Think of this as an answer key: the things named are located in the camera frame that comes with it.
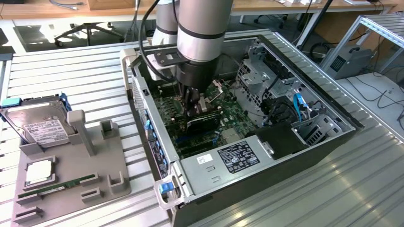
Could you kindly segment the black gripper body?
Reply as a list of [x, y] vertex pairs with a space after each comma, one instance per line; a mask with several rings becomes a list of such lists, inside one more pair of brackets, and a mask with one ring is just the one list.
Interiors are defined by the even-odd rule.
[[193, 61], [182, 55], [180, 55], [180, 59], [176, 65], [176, 79], [180, 83], [180, 93], [185, 93], [186, 88], [193, 88], [202, 93], [213, 81], [220, 57], [205, 62]]

